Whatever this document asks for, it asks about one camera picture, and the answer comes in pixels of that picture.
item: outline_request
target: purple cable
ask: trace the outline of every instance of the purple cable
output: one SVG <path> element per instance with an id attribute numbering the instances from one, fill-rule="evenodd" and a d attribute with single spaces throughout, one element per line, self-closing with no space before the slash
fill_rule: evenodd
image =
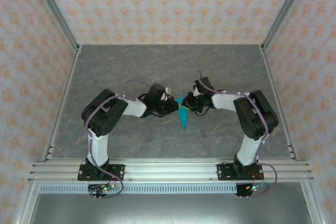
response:
<path id="1" fill-rule="evenodd" d="M 217 90 L 213 90 L 209 87 L 207 87 L 202 81 L 201 81 L 201 78 L 202 78 L 202 72 L 200 70 L 198 70 L 199 72 L 199 75 L 200 75 L 200 78 L 199 78 L 199 83 L 207 90 L 211 91 L 211 92 L 214 92 L 214 93 L 217 93 L 217 94 L 223 94 L 224 92 L 221 92 L 221 91 L 217 91 Z M 261 121 L 262 121 L 262 124 L 264 125 L 264 128 L 265 128 L 265 135 L 264 137 L 262 138 L 261 140 L 261 144 L 259 145 L 258 149 L 257 149 L 257 152 L 256 152 L 256 155 L 254 157 L 254 162 L 257 164 L 257 165 L 266 165 L 268 167 L 270 167 L 273 171 L 274 171 L 274 175 L 275 175 L 275 179 L 274 179 L 274 183 L 272 184 L 272 186 L 265 192 L 261 193 L 261 194 L 257 194 L 257 195 L 252 195 L 250 197 L 258 197 L 260 195 L 264 195 L 265 193 L 269 193 L 269 191 L 276 185 L 277 181 L 278 181 L 278 173 L 276 171 L 276 169 L 274 168 L 274 166 L 270 165 L 270 164 L 266 164 L 266 163 L 258 163 L 258 156 L 259 156 L 259 153 L 261 151 L 261 148 L 262 148 L 262 145 L 264 144 L 265 142 L 265 139 L 268 137 L 269 135 L 269 128 L 267 126 L 267 123 L 264 119 L 264 117 L 262 116 L 259 108 L 256 106 L 255 102 L 246 94 L 244 93 L 239 93 L 239 95 L 245 97 L 249 103 L 251 103 L 251 105 L 253 106 L 253 108 L 256 110 L 258 116 L 260 117 Z"/>
<path id="2" fill-rule="evenodd" d="M 107 98 L 105 101 L 103 101 L 93 112 L 92 112 L 92 114 L 88 117 L 88 119 L 86 120 L 86 122 L 85 122 L 85 128 L 86 128 L 86 130 L 87 130 L 87 132 L 88 132 L 88 135 L 89 135 L 89 153 L 90 153 L 90 156 L 91 156 L 91 159 L 92 159 L 92 161 L 93 161 L 93 164 L 96 166 L 96 168 L 98 169 L 98 170 L 100 170 L 101 172 L 103 172 L 103 173 L 105 173 L 105 174 L 107 174 L 107 175 L 109 175 L 109 176 L 111 176 L 112 178 L 114 178 L 114 179 L 116 179 L 116 180 L 118 180 L 119 182 L 120 182 L 120 184 L 121 184 L 121 189 L 120 189 L 120 191 L 119 192 L 117 192 L 117 193 L 115 193 L 115 194 L 112 194 L 112 195 L 109 195 L 109 196 L 105 196 L 105 197 L 103 197 L 103 198 L 101 198 L 101 199 L 107 199 L 107 198 L 112 198 L 112 197 L 114 197 L 114 196 L 117 196 L 117 195 L 119 195 L 119 194 L 121 194 L 121 192 L 124 190 L 124 183 L 122 182 L 122 180 L 118 177 L 118 176 L 116 176 L 116 175 L 114 175 L 114 174 L 112 174 L 112 173 L 109 173 L 108 171 L 106 171 L 106 170 L 104 170 L 104 169 L 102 169 L 100 166 L 98 166 L 98 164 L 97 164 L 97 162 L 96 162 L 96 160 L 94 159 L 94 157 L 93 157 L 93 154 L 92 154 L 92 133 L 89 131 L 89 122 L 90 122 L 90 120 L 93 118 L 93 116 L 106 104 L 106 103 L 108 103 L 109 101 L 111 101 L 112 99 L 114 99 L 114 98 L 121 98 L 121 96 L 120 95 L 114 95 L 114 96 L 112 96 L 112 97 L 109 97 L 109 98 Z"/>
<path id="3" fill-rule="evenodd" d="M 132 82 L 132 81 L 135 81 L 135 82 L 139 82 L 139 83 L 141 83 L 141 84 L 144 84 L 144 85 L 146 85 L 146 86 L 149 87 L 149 88 L 151 87 L 148 83 L 146 83 L 146 82 L 144 82 L 144 81 L 140 81 L 140 80 L 136 80 L 136 79 L 128 80 L 128 81 L 125 82 L 125 84 L 124 84 L 124 90 L 125 90 L 125 92 L 126 92 L 131 98 L 133 98 L 133 99 L 136 99 L 135 96 L 132 95 L 130 92 L 128 92 L 127 87 L 126 87 L 126 84 L 129 83 L 129 82 Z"/>

